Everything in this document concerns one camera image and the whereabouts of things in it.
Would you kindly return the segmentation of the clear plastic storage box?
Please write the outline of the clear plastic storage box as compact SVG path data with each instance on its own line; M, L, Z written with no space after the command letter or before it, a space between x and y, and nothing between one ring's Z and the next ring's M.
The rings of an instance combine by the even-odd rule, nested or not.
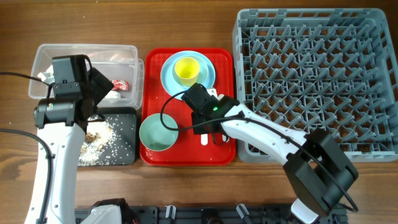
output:
M144 90L144 62L138 57L133 45L112 44L42 44L39 46L31 76L44 79L52 73L52 59L65 55L84 54L90 58L92 66L97 68L109 80L127 80L128 91L118 91L121 98L103 99L100 108L131 107L138 110L142 106Z

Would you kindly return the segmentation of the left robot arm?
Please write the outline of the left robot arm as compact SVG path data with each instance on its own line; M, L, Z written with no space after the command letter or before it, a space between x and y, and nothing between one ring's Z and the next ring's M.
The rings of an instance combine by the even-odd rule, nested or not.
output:
M52 59L52 92L34 110L39 153L26 223L74 223L80 149L90 117L113 84L86 55Z

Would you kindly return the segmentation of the red candy wrapper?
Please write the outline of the red candy wrapper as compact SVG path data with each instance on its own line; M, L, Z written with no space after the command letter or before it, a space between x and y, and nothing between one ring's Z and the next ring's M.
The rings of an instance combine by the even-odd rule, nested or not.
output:
M127 80L111 80L113 84L113 91L128 91L129 82Z

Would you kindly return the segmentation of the white plastic spoon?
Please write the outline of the white plastic spoon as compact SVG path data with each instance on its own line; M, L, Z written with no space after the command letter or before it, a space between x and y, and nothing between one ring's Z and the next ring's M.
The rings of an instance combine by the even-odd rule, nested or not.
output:
M227 98L228 97L225 96L224 94L220 94L218 96L218 99L221 100L221 101L225 101L225 100L227 100ZM229 137L228 136L225 136L224 134L222 134L221 137L222 137L222 141L223 141L222 144L224 144L224 143L229 141Z

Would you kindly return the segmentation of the green bowl with food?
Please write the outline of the green bowl with food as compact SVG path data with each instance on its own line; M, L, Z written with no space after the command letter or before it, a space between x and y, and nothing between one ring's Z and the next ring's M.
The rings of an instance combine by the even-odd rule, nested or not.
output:
M160 113L148 116L141 124L139 138L143 145L151 151L164 151L172 147L178 138L178 131L164 127Z

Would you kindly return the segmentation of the yellow plastic cup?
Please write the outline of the yellow plastic cup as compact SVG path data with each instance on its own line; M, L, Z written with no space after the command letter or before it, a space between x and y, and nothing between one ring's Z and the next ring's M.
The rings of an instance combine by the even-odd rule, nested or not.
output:
M183 86L192 86L199 72L200 64L193 57L182 57L175 64L175 73Z

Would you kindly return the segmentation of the white plastic fork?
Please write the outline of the white plastic fork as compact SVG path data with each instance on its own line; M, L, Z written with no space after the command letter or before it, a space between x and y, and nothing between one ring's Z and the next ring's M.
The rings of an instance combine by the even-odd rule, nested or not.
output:
M202 146L206 146L208 144L208 135L207 134L202 134L200 136L200 142Z

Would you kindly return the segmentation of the light blue plate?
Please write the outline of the light blue plate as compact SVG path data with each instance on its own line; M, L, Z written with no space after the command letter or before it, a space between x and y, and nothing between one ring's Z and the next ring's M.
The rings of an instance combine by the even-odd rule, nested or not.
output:
M202 84L205 88L212 88L215 83L215 79L216 79L215 68L214 68L213 64L211 63L211 61L206 56L204 56L203 54L201 54L199 52L192 51L192 50L184 50L181 52L177 52L176 54L173 54L165 61L165 63L162 66L161 73L160 73L160 79L161 79L162 86L163 86L164 90L170 96L177 94L178 92L188 90L188 89L182 88L182 86L179 85L175 81L173 71L172 71L175 62L178 59L180 59L181 57L185 57L185 56L199 57L206 62L207 66L208 66L208 76L207 76L207 79L204 82L204 84Z

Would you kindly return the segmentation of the black plastic bin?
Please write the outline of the black plastic bin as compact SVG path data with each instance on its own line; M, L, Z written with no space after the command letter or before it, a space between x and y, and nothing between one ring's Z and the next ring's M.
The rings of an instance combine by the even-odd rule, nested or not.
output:
M78 158L79 167L134 163L137 146L134 108L100 108L89 121Z

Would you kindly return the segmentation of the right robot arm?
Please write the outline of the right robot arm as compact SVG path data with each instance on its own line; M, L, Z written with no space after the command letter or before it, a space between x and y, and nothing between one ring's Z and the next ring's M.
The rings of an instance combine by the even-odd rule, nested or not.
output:
M345 198L348 210L358 211L348 190L359 174L331 135L289 129L265 119L229 97L207 92L184 94L183 101L199 118L199 126L247 142L273 157L297 196L290 211L302 223L325 217Z

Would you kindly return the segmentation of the spilled rice and food scraps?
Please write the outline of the spilled rice and food scraps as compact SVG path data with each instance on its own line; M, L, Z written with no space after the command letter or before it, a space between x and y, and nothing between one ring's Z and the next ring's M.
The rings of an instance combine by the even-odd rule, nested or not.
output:
M91 123L78 158L79 167L123 166L136 160L136 124L133 121Z

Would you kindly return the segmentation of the white tissue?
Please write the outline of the white tissue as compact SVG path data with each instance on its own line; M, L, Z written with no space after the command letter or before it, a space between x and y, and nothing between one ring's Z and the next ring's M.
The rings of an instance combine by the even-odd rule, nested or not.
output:
M118 91L110 91L106 96L105 99L108 100L117 100L121 98L121 94Z

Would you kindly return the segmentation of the red plastic tray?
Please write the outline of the red plastic tray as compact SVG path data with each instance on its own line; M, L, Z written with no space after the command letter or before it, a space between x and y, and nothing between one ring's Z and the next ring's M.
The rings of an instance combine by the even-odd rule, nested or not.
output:
M182 56L183 51L193 51L205 56L210 66L208 77L210 84L218 94L234 94L233 58L222 48L158 48L150 51L146 57L144 75L144 93L142 118L160 113L163 104L171 97L163 87L165 82L162 69L174 68L173 55ZM152 151L140 145L141 159L153 166L223 166L230 163L236 155L236 140L224 139L221 134L208 135L208 144L201 143L201 136L193 130L178 134L175 144L164 151Z

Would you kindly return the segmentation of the grey dishwasher rack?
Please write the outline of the grey dishwasher rack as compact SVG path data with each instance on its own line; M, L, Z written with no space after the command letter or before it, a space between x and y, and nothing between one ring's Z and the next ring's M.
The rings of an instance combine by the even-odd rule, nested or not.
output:
M397 159L397 59L377 8L243 9L238 100L287 128L325 129L354 162Z

